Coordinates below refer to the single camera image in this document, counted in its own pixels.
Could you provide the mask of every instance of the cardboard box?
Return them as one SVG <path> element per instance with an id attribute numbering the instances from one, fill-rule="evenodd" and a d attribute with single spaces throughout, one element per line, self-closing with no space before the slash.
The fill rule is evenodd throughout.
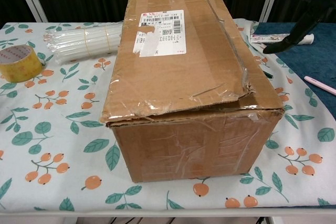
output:
<path id="1" fill-rule="evenodd" d="M 101 121 L 134 182 L 246 173 L 282 114 L 222 0 L 129 0 Z"/>

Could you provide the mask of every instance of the barcode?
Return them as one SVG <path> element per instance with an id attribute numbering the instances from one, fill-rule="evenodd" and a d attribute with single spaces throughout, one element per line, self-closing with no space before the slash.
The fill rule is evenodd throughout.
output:
<path id="1" fill-rule="evenodd" d="M 171 19 L 179 19 L 179 16 L 144 18 L 143 22 L 160 22 Z"/>
<path id="2" fill-rule="evenodd" d="M 174 26 L 173 26 L 174 34 L 180 34 L 181 33 L 181 23 L 179 20 L 174 20 Z"/>

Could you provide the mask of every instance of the blue cloth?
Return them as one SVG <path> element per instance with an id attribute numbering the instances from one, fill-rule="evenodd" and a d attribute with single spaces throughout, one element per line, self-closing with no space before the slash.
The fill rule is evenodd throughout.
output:
<path id="1" fill-rule="evenodd" d="M 287 34 L 293 26 L 294 23 L 260 23 L 255 34 Z M 313 44 L 294 46 L 276 55 L 302 80 L 310 76 L 336 89 L 336 24 L 319 23 L 311 33 Z M 304 82 L 336 119 L 336 96 Z"/>

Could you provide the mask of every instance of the packing tape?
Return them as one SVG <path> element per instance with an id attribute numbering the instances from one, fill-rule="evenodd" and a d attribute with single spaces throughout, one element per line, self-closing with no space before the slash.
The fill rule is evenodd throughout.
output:
<path id="1" fill-rule="evenodd" d="M 41 71 L 42 64 L 30 46 L 12 46 L 0 51 L 0 72 L 9 82 L 27 81 Z"/>

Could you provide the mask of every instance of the yellow tape roll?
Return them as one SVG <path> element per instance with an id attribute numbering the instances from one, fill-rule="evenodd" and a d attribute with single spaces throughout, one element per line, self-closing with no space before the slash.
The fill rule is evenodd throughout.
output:
<path id="1" fill-rule="evenodd" d="M 42 64 L 30 46 L 12 46 L 0 51 L 0 72 L 9 82 L 22 82 L 37 76 Z"/>

